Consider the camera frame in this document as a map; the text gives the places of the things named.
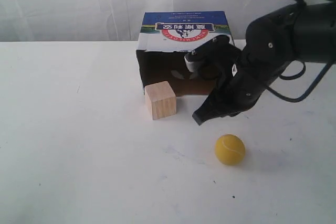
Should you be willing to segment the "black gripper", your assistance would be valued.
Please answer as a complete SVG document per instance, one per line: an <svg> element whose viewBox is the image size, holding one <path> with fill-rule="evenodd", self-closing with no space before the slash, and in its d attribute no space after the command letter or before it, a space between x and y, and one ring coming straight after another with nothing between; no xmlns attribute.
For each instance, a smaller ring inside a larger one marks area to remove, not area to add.
<svg viewBox="0 0 336 224"><path fill-rule="evenodd" d="M241 50L227 35L218 35L184 56L189 72L217 80L215 88L192 118L198 125L251 109L291 60L291 43L252 42ZM237 73L233 77L232 67Z"/></svg>

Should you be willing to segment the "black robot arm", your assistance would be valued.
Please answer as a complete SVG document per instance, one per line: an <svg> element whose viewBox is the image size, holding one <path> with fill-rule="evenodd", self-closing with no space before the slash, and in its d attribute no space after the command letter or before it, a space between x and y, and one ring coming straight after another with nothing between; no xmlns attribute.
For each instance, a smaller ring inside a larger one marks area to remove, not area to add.
<svg viewBox="0 0 336 224"><path fill-rule="evenodd" d="M246 44L239 49L226 35L218 35L187 53L190 72L213 66L215 87L193 113L197 124L251 109L264 91L290 103L307 98L335 64L335 3L289 5L251 22ZM301 74L284 75L293 62L323 63L324 67L307 90L297 98L271 88L277 80L294 80Z"/></svg>

